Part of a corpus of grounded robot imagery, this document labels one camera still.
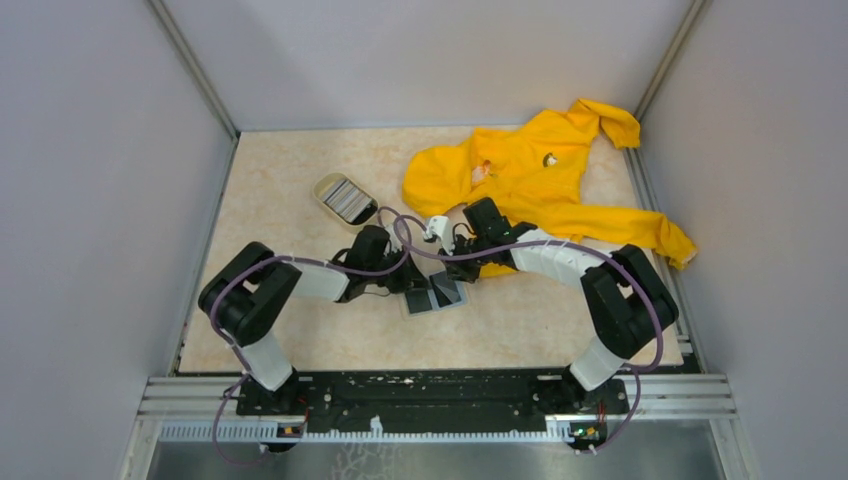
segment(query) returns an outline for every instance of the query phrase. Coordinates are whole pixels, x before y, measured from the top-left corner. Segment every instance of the beige floor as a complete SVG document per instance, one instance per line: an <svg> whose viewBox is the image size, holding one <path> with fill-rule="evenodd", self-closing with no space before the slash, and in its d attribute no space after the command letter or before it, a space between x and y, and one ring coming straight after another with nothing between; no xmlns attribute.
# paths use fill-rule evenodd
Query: beige floor
<svg viewBox="0 0 848 480"><path fill-rule="evenodd" d="M322 259L350 246L354 235L311 197L312 185L332 171L350 175L383 205L412 213L400 200L409 159L470 133L469 127L429 127L243 134L203 284L252 240L280 254ZM584 203L636 206L624 158L606 138L592 146L582 191ZM425 274L439 268L438 262L417 263ZM302 370L561 366L593 336L582 294L547 278L507 275L468 285L467 292L466 306L415 317L404 314L400 296L366 295L349 304L292 298L274 333ZM664 338L663 364L681 364L673 329ZM652 342L633 361L649 363L654 353ZM195 310L180 370L238 368L208 318Z"/></svg>

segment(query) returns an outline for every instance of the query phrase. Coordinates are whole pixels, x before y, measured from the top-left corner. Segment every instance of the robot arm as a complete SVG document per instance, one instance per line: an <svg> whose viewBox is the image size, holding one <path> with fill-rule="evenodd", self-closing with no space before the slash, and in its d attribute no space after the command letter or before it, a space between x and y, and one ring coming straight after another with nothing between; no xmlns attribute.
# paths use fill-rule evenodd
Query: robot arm
<svg viewBox="0 0 848 480"><path fill-rule="evenodd" d="M265 245L249 243L200 293L198 306L211 317L212 305L224 287L261 261L274 256ZM380 227L366 226L350 248L339 251L330 263L359 271L379 272L395 265L403 250ZM244 283L254 286L249 289ZM236 356L251 376L268 392L278 394L294 368L274 338L271 328L289 297L315 297L347 303L362 295L368 285L391 293L427 288L427 279L411 258L392 273L373 277L342 273L325 266L275 262L248 276L221 300L217 311L220 329L229 337Z"/></svg>
<svg viewBox="0 0 848 480"><path fill-rule="evenodd" d="M490 198L466 207L463 213L475 234L474 238L454 236L447 217L434 217L427 224L425 241L441 241L440 253L454 256L512 243L559 241L529 223L511 226ZM642 249L626 245L617 251L604 253L621 264L645 290L663 329L677 319L677 305ZM635 293L625 295L620 287L629 286L627 281L612 266L595 256L559 245L542 244L472 260L445 262L449 277L466 282L476 281L480 268L488 263L538 273L583 290L596 336L563 374L565 387L577 401L615 375L628 359L655 338L647 307Z"/></svg>

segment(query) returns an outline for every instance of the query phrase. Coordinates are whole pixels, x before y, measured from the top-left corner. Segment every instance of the yellow jacket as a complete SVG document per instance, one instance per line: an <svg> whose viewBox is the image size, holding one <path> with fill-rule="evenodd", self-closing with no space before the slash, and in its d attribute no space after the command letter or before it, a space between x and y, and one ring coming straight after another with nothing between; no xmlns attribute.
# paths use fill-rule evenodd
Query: yellow jacket
<svg viewBox="0 0 848 480"><path fill-rule="evenodd" d="M416 154L403 180L403 200L431 217L491 197L513 223L530 222L574 241L589 236L653 248L684 268L697 248L665 215L580 204L580 177L600 130L616 148L639 146L639 122L632 115L586 99L567 112L544 110L515 132L477 128L459 146ZM481 274L507 271L487 265Z"/></svg>

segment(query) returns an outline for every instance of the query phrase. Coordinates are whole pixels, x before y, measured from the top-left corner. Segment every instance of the white wall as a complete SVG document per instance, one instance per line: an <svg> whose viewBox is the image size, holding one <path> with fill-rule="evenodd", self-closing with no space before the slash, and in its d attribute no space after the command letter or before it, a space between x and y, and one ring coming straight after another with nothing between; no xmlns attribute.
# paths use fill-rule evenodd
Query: white wall
<svg viewBox="0 0 848 480"><path fill-rule="evenodd" d="M229 140L141 0L0 7L0 478L114 478Z"/></svg>
<svg viewBox="0 0 848 480"><path fill-rule="evenodd" d="M648 113L710 364L764 478L846 478L848 3L715 2Z"/></svg>
<svg viewBox="0 0 848 480"><path fill-rule="evenodd" d="M167 0L242 130L634 109L688 0Z"/></svg>

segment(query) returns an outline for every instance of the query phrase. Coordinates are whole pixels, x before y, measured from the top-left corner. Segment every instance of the small container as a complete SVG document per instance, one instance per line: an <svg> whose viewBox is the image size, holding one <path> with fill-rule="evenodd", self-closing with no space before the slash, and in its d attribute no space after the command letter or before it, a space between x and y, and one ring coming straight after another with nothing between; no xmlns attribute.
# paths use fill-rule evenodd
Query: small container
<svg viewBox="0 0 848 480"><path fill-rule="evenodd" d="M318 180L312 187L312 196L349 232L356 233L377 220L380 204L343 173L333 172Z"/></svg>

